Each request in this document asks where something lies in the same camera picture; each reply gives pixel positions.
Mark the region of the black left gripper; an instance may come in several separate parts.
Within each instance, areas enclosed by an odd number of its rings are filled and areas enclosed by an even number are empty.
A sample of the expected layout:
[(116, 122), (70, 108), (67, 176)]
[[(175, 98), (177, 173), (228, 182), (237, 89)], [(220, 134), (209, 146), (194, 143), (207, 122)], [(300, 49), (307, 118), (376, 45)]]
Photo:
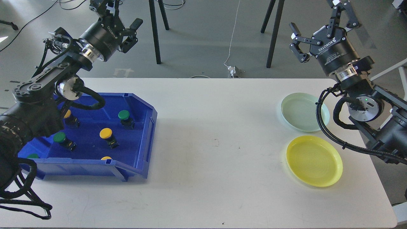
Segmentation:
[(125, 28), (119, 17), (119, 0), (91, 0), (90, 10), (99, 19), (79, 38), (83, 46), (81, 55), (89, 61), (108, 61), (116, 50), (127, 53), (137, 42), (137, 30), (143, 24), (136, 18), (129, 28)]

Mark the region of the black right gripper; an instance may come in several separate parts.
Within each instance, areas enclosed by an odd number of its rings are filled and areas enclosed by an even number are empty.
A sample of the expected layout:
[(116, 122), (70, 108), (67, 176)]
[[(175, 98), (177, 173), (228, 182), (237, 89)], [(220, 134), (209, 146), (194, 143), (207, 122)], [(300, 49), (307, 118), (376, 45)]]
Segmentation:
[(314, 32), (311, 38), (301, 36), (297, 25), (289, 23), (292, 30), (289, 47), (300, 63), (306, 63), (314, 56), (324, 74), (329, 75), (359, 59), (355, 48), (348, 41), (347, 31), (358, 28), (360, 23), (349, 0), (327, 2), (332, 9), (329, 22)]

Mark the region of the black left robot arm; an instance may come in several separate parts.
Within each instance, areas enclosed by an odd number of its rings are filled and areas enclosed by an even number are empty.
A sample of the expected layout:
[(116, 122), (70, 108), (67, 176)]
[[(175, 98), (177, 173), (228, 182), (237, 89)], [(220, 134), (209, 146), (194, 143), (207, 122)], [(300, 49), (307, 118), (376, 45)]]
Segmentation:
[(31, 188), (38, 167), (18, 154), (30, 141), (50, 137), (64, 128), (70, 107), (99, 110), (106, 104), (77, 75), (90, 71), (99, 59), (107, 61), (116, 51), (127, 53), (137, 42), (143, 20), (125, 28), (119, 17), (119, 0), (91, 0), (98, 20), (79, 37), (59, 27), (45, 39), (45, 50), (33, 76), (13, 90), (16, 103), (1, 114), (1, 208), (51, 219), (50, 204)]

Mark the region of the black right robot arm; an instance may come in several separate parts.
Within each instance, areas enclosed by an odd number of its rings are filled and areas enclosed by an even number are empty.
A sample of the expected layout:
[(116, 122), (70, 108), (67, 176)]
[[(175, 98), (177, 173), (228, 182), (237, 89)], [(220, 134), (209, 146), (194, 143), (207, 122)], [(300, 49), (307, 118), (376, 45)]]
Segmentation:
[[(361, 26), (350, 1), (329, 0), (329, 23), (311, 38), (301, 36), (295, 23), (291, 51), (301, 63), (314, 56), (324, 74), (336, 81), (316, 102), (316, 120), (322, 132), (333, 142), (355, 152), (372, 155), (385, 163), (406, 164), (406, 101), (374, 84), (368, 75), (374, 61), (360, 58), (348, 41), (347, 32)], [(333, 111), (334, 122), (343, 129), (358, 130), (368, 138), (366, 147), (345, 142), (328, 130), (322, 118), (322, 105), (332, 94), (339, 97)]]

